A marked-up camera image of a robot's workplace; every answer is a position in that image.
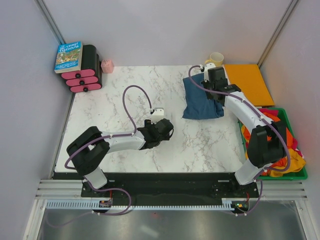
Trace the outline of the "blue t shirt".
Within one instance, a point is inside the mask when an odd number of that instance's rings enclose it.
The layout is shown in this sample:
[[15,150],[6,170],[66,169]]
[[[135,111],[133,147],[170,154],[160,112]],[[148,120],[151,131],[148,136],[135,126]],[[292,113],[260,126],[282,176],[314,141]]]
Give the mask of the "blue t shirt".
[[188,120],[209,120],[222,118],[225,113],[223,106],[214,99],[207,99],[204,90],[196,87],[189,77],[183,79],[186,108],[182,118]]

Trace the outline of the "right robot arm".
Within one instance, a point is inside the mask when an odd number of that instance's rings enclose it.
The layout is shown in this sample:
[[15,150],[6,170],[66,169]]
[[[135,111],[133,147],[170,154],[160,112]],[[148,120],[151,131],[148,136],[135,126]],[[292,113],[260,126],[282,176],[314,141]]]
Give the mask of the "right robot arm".
[[229,191],[235,197],[247,191],[247,184],[254,182],[262,171],[287,157],[287,127],[282,121],[265,116],[245,96],[236,84],[229,84],[223,67],[213,63],[200,66],[204,74],[201,82],[209,99],[214,99],[231,111],[249,131],[245,163],[235,172],[235,181],[229,184]]

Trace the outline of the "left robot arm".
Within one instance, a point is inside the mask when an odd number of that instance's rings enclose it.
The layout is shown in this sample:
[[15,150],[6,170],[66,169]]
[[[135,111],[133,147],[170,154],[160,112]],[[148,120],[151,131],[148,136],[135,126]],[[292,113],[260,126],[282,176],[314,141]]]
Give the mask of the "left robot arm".
[[97,126],[91,126],[66,148],[67,161],[71,161],[76,172],[92,185],[95,194],[104,197],[110,185],[100,163],[107,154],[152,149],[170,140],[173,132],[174,126],[166,118],[157,123],[145,120],[144,127],[137,128],[136,132],[103,133]]

